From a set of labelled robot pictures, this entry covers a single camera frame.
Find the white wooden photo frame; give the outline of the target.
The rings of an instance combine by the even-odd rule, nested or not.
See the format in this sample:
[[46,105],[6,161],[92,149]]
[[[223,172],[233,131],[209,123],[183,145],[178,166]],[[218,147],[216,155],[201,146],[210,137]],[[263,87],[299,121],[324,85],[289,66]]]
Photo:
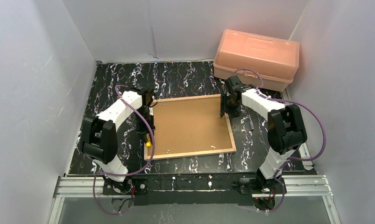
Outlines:
[[219,94],[160,99],[153,110],[155,145],[144,147],[146,161],[236,152]]

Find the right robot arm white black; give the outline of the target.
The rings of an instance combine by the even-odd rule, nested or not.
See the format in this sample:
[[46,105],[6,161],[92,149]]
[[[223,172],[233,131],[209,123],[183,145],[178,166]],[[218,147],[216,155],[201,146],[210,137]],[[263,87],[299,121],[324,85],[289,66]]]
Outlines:
[[256,172],[257,181],[274,180],[281,175],[281,166],[295,150],[306,142],[307,133],[298,105],[285,105],[264,95],[259,89],[243,84],[238,76],[225,80],[226,93],[221,95],[220,116],[240,116],[245,106],[261,115],[268,125],[269,152]]

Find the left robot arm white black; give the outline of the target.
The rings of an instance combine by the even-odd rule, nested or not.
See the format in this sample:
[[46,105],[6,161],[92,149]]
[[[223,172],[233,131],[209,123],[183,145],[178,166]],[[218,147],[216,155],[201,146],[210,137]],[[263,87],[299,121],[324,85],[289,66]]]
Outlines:
[[135,114],[139,118],[137,133],[143,137],[146,146],[154,148],[153,107],[158,98],[154,89],[126,86],[125,91],[120,92],[119,87],[115,87],[119,97],[115,103],[94,117],[84,117],[80,145],[81,152],[100,166],[104,176],[121,183],[131,173],[117,156],[117,131],[131,114]]

